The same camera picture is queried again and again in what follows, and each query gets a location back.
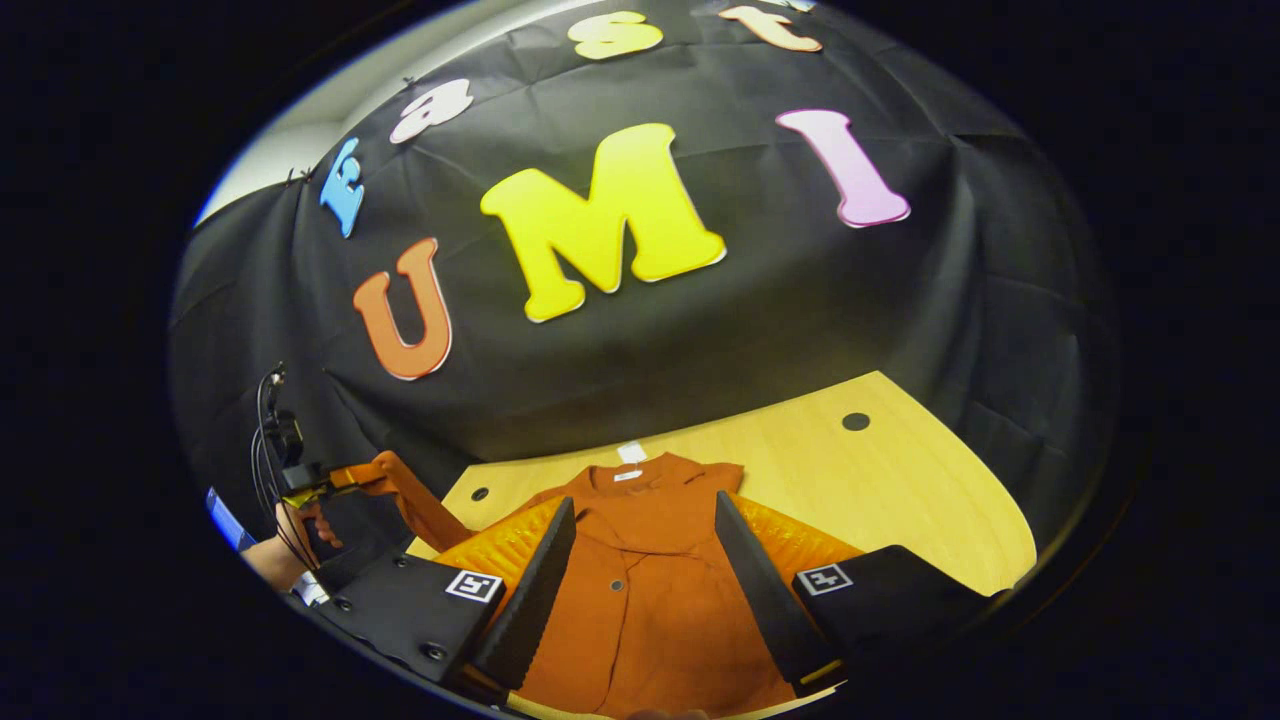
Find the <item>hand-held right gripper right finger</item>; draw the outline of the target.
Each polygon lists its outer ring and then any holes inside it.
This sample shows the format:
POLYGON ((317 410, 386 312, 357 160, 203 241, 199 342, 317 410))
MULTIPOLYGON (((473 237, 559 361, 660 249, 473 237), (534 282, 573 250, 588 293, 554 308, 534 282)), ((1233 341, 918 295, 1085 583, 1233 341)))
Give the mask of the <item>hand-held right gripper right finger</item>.
POLYGON ((801 697, 905 673, 993 606, 901 544, 861 551, 741 495, 716 496, 714 524, 774 665, 801 697))

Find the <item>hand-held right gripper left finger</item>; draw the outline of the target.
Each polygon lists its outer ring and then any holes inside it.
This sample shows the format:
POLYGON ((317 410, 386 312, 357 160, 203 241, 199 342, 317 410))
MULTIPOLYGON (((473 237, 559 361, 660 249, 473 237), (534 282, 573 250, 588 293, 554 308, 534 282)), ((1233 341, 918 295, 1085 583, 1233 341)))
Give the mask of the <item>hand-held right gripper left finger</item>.
POLYGON ((557 496, 435 559, 384 553, 317 618, 422 682, 503 700, 525 683, 575 539, 573 501, 557 496))

